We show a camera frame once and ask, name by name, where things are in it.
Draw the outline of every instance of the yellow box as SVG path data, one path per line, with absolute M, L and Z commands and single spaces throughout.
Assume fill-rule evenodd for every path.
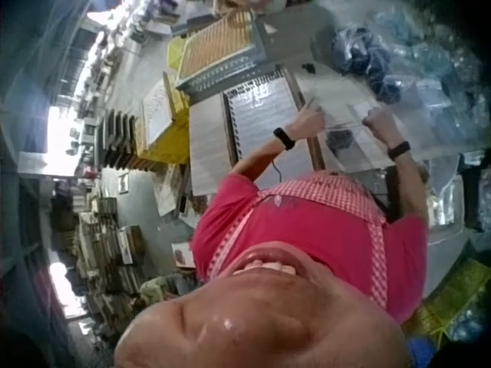
M 169 44 L 167 44 L 167 66 L 170 69 L 173 69 L 174 71 L 179 70 L 185 44 L 186 40 L 180 36 L 174 37 Z
M 188 163 L 189 101 L 186 95 L 176 90 L 172 78 L 169 78 L 166 73 L 163 74 L 163 89 L 163 99 L 167 100 L 163 100 L 162 104 L 168 104 L 171 121 L 162 121 L 163 125 L 169 124 L 168 127 L 149 144 L 147 142 L 149 122 L 145 121 L 145 117 L 138 119 L 135 123 L 137 155 L 142 159 L 158 163 Z

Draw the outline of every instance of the mouth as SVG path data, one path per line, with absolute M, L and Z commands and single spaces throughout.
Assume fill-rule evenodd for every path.
M 223 275 L 233 276 L 260 268 L 307 278 L 307 269 L 302 262 L 290 252 L 280 248 L 260 248 L 247 251 Z

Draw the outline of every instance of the teeth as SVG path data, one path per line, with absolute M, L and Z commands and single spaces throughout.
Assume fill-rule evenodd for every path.
M 262 261 L 255 260 L 249 264 L 247 264 L 242 270 L 235 271 L 233 274 L 241 274 L 244 271 L 252 270 L 253 268 L 269 268 L 271 270 L 285 272 L 286 274 L 297 274 L 297 271 L 290 265 L 281 264 L 279 262 L 266 262 L 262 263 Z
M 297 274 L 297 270 L 295 270 L 292 266 L 283 266 L 282 271 L 286 272 L 287 274 Z
M 262 266 L 264 268 L 271 268 L 272 270 L 280 271 L 282 269 L 283 264 L 278 262 L 268 262 L 268 263 L 263 263 Z

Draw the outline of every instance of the black wristband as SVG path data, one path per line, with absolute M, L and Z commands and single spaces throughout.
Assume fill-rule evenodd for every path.
M 405 154 L 407 151 L 409 151 L 411 149 L 411 146 L 409 145 L 409 142 L 407 142 L 406 140 L 403 141 L 400 145 L 398 146 L 395 146 L 393 149 L 389 149 L 387 151 L 387 154 L 389 155 L 389 158 L 392 160 L 392 161 L 395 161 L 395 159 L 397 157 L 399 157 L 400 155 L 403 155 Z
M 292 140 L 292 138 L 290 138 L 282 128 L 276 128 L 273 131 L 273 134 L 275 134 L 276 138 L 282 141 L 287 151 L 295 147 L 295 141 Z

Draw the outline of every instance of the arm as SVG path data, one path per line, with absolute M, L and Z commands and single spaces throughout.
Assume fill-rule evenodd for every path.
M 404 141 L 394 118 L 382 109 L 369 111 L 363 124 L 376 138 L 392 149 Z M 421 179 L 417 164 L 411 154 L 406 152 L 395 159 L 399 176 L 399 196 L 404 215 L 415 215 L 428 223 L 426 188 Z
M 324 114 L 320 109 L 312 109 L 310 103 L 307 103 L 300 110 L 295 121 L 284 129 L 291 140 L 297 141 L 315 137 L 324 128 Z M 245 176 L 254 182 L 283 150 L 285 146 L 282 141 L 272 136 L 263 146 L 238 161 L 231 173 Z

